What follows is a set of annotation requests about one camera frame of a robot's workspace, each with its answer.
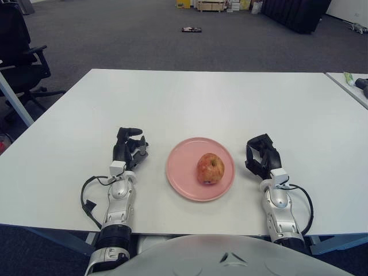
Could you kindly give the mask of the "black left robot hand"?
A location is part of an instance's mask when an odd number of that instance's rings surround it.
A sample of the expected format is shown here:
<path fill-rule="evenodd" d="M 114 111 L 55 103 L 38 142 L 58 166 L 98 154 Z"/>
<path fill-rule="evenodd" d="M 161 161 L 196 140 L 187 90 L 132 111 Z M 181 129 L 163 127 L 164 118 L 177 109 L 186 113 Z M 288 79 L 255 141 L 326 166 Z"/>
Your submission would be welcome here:
<path fill-rule="evenodd" d="M 113 161 L 124 162 L 125 171 L 132 171 L 148 156 L 148 146 L 141 129 L 121 127 L 113 147 Z"/>

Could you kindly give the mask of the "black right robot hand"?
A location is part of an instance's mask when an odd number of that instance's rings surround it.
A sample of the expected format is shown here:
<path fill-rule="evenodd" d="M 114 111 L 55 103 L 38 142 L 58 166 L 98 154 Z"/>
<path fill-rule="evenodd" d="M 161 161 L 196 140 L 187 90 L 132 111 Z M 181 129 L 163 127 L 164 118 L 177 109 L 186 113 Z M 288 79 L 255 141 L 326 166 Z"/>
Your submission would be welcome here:
<path fill-rule="evenodd" d="M 252 150 L 259 152 L 261 162 L 253 157 Z M 246 168 L 263 180 L 270 179 L 271 170 L 282 167 L 279 152 L 273 147 L 273 141 L 268 134 L 250 139 L 246 144 Z"/>

